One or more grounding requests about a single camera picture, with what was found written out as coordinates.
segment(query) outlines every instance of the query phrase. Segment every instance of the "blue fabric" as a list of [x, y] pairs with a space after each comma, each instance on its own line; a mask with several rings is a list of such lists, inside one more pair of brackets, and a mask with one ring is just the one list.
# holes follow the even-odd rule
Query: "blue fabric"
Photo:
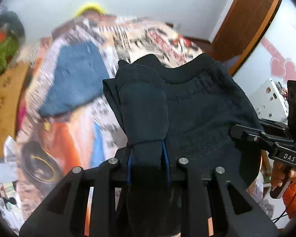
[[102, 80], [109, 78], [101, 54], [92, 42], [60, 50], [54, 85], [48, 92], [42, 117], [53, 117], [84, 105], [103, 94]]
[[94, 142], [90, 161], [90, 168], [99, 166], [104, 161], [102, 133], [100, 126], [94, 122]]

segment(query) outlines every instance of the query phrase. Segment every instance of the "metal screw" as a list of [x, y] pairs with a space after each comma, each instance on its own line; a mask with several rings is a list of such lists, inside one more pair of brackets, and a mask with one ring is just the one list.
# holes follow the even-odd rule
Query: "metal screw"
[[109, 159], [109, 163], [112, 164], [112, 165], [116, 164], [117, 162], [118, 162], [117, 158], [110, 158]]
[[179, 159], [179, 162], [183, 165], [187, 164], [188, 163], [188, 159], [187, 158], [180, 158]]
[[222, 166], [216, 167], [216, 172], [218, 174], [223, 174], [225, 172], [225, 169]]
[[72, 172], [75, 173], [75, 174], [78, 174], [81, 172], [81, 167], [79, 166], [75, 166], [73, 169], [72, 169]]

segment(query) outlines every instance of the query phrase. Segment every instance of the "dark green object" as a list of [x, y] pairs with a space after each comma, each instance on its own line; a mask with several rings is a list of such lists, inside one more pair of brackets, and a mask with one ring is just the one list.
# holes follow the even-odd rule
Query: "dark green object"
[[0, 74], [8, 67], [8, 61], [18, 50], [18, 41], [13, 37], [7, 37], [0, 43]]

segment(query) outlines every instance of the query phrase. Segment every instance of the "orange sleeve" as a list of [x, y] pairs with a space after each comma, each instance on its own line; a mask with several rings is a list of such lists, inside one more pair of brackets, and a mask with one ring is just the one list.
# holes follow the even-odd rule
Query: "orange sleeve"
[[292, 218], [296, 213], [296, 197], [294, 198], [292, 204], [289, 206], [295, 193], [296, 193], [296, 182], [288, 186], [288, 188], [283, 194], [283, 201], [284, 201], [286, 212], [289, 218]]

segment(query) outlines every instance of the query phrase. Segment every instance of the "blue folded denim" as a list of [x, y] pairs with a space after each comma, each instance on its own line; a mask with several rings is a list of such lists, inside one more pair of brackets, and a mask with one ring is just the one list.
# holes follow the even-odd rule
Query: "blue folded denim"
[[53, 117], [84, 105], [103, 94], [102, 80], [109, 78], [101, 54], [92, 42], [60, 50], [54, 85], [40, 108], [42, 117]]

